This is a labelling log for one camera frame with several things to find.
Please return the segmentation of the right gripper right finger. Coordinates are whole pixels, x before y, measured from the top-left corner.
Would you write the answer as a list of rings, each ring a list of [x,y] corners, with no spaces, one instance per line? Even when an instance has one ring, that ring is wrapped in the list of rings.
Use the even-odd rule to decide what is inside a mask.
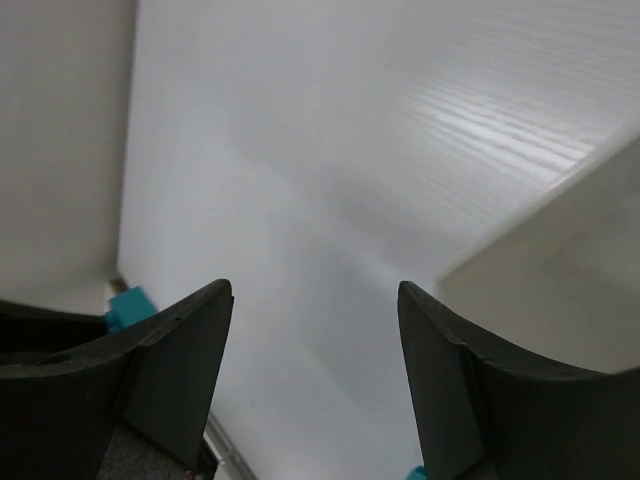
[[[591,371],[523,349],[410,281],[404,362],[430,479],[635,479],[639,372]]]

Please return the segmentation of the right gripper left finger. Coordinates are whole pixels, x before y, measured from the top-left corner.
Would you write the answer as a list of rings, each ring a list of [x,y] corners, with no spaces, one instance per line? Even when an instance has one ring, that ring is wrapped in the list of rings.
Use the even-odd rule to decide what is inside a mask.
[[[125,438],[181,475],[211,479],[203,439],[234,297],[219,279],[154,316],[63,352],[50,365],[1,366],[5,479],[119,479],[142,472]]]

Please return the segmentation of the small cyan square lego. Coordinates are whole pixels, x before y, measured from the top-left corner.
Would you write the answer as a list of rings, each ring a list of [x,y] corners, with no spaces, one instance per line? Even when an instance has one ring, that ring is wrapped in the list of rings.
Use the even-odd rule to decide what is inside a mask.
[[[120,332],[154,316],[157,312],[156,306],[142,287],[126,290],[108,300],[105,314],[106,331],[109,334]]]

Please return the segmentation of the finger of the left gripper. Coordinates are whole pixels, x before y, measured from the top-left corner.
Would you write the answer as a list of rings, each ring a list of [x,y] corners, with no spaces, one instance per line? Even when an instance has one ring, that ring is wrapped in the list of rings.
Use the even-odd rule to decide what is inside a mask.
[[[1,301],[1,366],[34,366],[67,361],[63,352],[107,334],[103,315],[51,310]]]

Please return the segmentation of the white three-compartment tray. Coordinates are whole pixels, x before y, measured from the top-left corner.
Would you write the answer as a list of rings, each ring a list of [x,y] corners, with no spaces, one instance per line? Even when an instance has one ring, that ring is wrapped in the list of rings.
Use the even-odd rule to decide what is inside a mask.
[[[639,136],[609,140],[437,283],[472,323],[605,373],[639,365]]]

